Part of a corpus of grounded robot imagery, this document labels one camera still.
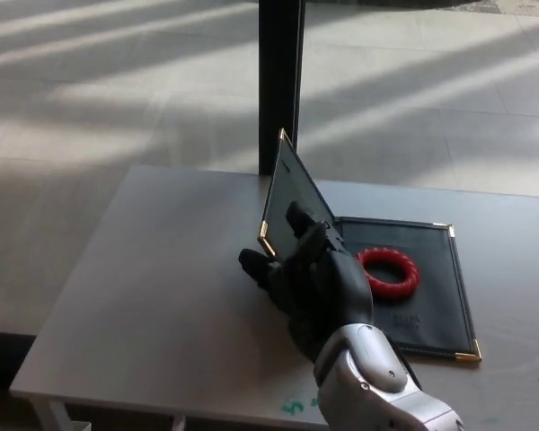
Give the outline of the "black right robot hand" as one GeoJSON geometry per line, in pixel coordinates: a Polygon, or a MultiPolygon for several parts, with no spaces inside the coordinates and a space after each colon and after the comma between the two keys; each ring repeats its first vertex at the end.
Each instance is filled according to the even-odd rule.
{"type": "Polygon", "coordinates": [[[296,238],[286,259],[243,249],[238,261],[287,316],[298,350],[315,361],[337,329],[373,321],[373,297],[365,270],[330,224],[296,202],[286,219],[296,238]]]}

